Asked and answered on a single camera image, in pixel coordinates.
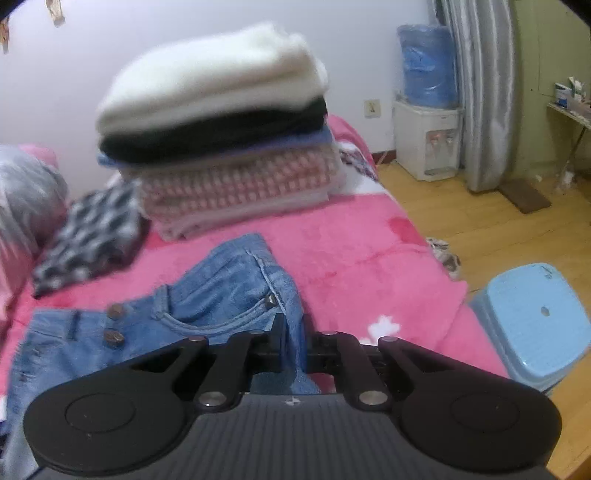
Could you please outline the pink patterned folded garment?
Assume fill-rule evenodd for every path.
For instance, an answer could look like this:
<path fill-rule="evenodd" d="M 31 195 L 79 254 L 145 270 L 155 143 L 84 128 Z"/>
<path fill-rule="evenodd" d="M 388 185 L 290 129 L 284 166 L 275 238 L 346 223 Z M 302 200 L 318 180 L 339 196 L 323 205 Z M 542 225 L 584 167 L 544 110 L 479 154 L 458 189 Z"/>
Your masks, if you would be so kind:
<path fill-rule="evenodd" d="M 325 203 L 345 182 L 334 142 L 145 175 L 138 202 L 165 240 Z"/>

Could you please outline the black white plaid garment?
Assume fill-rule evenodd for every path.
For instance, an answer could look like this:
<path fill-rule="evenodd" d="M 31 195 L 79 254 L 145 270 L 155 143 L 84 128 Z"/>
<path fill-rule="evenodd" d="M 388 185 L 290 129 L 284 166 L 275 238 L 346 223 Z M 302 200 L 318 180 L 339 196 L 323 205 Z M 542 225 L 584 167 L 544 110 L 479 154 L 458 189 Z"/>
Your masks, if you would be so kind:
<path fill-rule="evenodd" d="M 137 184 L 120 181 L 72 203 L 32 272 L 35 299 L 129 266 L 148 231 Z"/>

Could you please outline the white water dispenser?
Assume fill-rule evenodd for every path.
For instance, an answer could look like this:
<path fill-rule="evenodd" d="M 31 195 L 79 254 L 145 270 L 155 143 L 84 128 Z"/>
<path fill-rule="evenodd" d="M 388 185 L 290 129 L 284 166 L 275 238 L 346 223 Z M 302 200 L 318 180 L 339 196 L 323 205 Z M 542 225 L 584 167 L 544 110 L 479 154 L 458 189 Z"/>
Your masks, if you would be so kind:
<path fill-rule="evenodd" d="M 462 111 L 394 102 L 397 162 L 418 181 L 452 178 L 459 170 Z"/>

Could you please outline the wall power socket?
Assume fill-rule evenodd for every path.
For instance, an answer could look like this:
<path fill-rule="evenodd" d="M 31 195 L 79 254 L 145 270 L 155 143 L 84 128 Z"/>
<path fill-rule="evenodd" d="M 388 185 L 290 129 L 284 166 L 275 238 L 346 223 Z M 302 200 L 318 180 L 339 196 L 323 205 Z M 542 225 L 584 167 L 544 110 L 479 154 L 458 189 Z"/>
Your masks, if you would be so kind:
<path fill-rule="evenodd" d="M 363 102 L 363 111 L 366 118 L 381 117 L 381 102 L 379 99 L 370 99 Z"/>

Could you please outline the white folded sweater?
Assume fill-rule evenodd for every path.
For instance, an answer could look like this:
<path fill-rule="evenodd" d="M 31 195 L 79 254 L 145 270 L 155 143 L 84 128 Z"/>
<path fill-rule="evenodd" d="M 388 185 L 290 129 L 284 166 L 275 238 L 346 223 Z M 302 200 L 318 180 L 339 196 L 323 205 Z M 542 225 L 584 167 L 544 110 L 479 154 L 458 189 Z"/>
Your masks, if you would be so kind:
<path fill-rule="evenodd" d="M 256 108 L 296 111 L 328 89 L 328 71 L 303 35 L 259 23 L 135 58 L 99 103 L 96 130 L 106 137 Z"/>

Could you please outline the light blue plastic stool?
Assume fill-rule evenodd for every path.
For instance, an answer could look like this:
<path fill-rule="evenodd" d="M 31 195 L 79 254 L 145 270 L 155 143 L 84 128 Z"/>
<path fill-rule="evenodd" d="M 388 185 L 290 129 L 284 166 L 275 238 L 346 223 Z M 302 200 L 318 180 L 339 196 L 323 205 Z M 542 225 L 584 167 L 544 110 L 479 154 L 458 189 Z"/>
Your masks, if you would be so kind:
<path fill-rule="evenodd" d="M 493 278 L 471 301 L 510 377 L 547 393 L 590 347 L 590 320 L 566 278 L 534 263 Z"/>

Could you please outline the brown floor mat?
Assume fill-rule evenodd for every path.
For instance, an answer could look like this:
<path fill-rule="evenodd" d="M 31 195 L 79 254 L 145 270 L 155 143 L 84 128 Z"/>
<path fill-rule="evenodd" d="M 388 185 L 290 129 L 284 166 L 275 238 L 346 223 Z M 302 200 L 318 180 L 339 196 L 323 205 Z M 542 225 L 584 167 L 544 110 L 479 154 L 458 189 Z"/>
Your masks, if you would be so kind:
<path fill-rule="evenodd" d="M 525 179 L 514 179 L 502 183 L 498 191 L 522 214 L 531 214 L 549 208 L 552 203 Z"/>

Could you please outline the grey curtain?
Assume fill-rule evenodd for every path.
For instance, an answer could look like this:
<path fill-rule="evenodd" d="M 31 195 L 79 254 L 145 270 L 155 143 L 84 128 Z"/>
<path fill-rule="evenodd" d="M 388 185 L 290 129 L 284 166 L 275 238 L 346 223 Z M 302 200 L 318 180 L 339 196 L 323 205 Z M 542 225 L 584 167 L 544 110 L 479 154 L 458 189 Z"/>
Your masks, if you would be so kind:
<path fill-rule="evenodd" d="M 461 159 L 474 193 L 496 189 L 509 171 L 520 104 L 519 42 L 512 1 L 438 1 L 456 49 L 464 113 Z"/>

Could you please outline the blue water bottle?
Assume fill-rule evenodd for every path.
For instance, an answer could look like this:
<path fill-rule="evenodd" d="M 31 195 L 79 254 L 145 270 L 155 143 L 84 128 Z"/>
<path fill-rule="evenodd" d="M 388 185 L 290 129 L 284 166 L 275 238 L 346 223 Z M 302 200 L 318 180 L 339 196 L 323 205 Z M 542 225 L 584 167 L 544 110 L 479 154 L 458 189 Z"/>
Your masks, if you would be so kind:
<path fill-rule="evenodd" d="M 406 100 L 420 107 L 457 108 L 460 100 L 451 30 L 441 25 L 401 25 L 398 36 Z"/>

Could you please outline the pink grey floral duvet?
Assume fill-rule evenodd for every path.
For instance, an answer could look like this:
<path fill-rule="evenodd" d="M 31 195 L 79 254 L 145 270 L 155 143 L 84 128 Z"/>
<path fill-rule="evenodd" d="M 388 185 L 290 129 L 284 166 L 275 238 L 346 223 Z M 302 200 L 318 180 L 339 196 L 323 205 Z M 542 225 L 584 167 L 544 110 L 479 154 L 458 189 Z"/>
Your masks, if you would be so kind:
<path fill-rule="evenodd" d="M 30 145 L 1 146 L 1 325 L 33 264 L 61 224 L 68 186 L 55 154 Z"/>

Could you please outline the pink floral bed blanket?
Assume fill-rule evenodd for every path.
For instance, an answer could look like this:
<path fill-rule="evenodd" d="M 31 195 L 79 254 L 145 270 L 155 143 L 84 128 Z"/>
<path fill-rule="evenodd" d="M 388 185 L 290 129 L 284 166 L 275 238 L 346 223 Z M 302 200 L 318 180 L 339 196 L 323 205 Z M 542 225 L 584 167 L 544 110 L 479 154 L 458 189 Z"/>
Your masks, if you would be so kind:
<path fill-rule="evenodd" d="M 1 417 L 9 374 L 33 314 L 41 309 L 103 310 L 171 285 L 216 246 L 257 233 L 293 278 L 304 314 L 318 331 L 342 331 L 373 345 L 398 336 L 447 357 L 505 375 L 500 357 L 453 280 L 396 200 L 353 167 L 349 191 L 320 206 L 226 225 L 175 242 L 150 231 L 132 263 L 35 299 L 16 299 L 1 356 Z"/>

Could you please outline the blue folded garment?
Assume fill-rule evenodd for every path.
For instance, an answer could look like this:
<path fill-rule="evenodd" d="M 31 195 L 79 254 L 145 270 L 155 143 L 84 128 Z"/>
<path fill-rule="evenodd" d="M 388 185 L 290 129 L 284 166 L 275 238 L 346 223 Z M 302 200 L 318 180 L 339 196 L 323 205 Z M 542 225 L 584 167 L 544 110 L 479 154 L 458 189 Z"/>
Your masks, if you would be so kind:
<path fill-rule="evenodd" d="M 212 153 L 170 156 L 171 150 L 166 149 L 167 156 L 158 155 L 154 160 L 149 160 L 146 155 L 141 155 L 138 162 L 116 159 L 100 151 L 97 155 L 97 163 L 102 167 L 118 170 L 124 176 L 132 176 L 135 171 L 156 172 L 176 168 L 187 169 L 192 165 L 201 167 L 240 163 L 263 154 L 319 146 L 335 146 L 335 138 L 326 124 L 315 132 L 276 137 L 243 148 L 222 149 Z"/>

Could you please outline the cluttered side table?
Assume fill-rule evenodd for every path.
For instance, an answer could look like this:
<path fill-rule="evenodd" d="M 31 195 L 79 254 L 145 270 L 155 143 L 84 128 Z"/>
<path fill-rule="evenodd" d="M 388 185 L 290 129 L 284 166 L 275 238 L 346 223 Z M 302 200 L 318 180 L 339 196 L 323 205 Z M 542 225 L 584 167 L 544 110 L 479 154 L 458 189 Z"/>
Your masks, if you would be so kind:
<path fill-rule="evenodd" d="M 575 157 L 581 146 L 585 134 L 590 131 L 590 103 L 585 100 L 584 83 L 574 76 L 568 78 L 568 84 L 554 84 L 554 99 L 547 107 L 565 118 L 568 118 L 578 128 L 569 153 L 558 174 L 555 190 L 564 193 L 570 189 L 575 181 Z"/>

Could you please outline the blue denim jeans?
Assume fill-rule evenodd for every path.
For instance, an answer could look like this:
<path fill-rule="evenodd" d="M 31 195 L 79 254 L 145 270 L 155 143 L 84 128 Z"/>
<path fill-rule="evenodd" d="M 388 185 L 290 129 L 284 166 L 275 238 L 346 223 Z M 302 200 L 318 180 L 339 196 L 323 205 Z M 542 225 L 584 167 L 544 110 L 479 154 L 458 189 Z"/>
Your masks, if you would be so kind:
<path fill-rule="evenodd" d="M 240 331 L 267 330 L 287 319 L 287 368 L 252 379 L 256 393 L 315 394 L 301 370 L 304 308 L 296 283 L 277 263 L 263 237 L 243 235 L 216 246 L 171 285 L 119 304 L 120 312 L 41 309 L 17 347 L 9 374 L 8 435 L 1 457 L 4 479 L 25 479 L 37 468 L 22 419 L 44 391 L 190 336 L 222 344 Z"/>

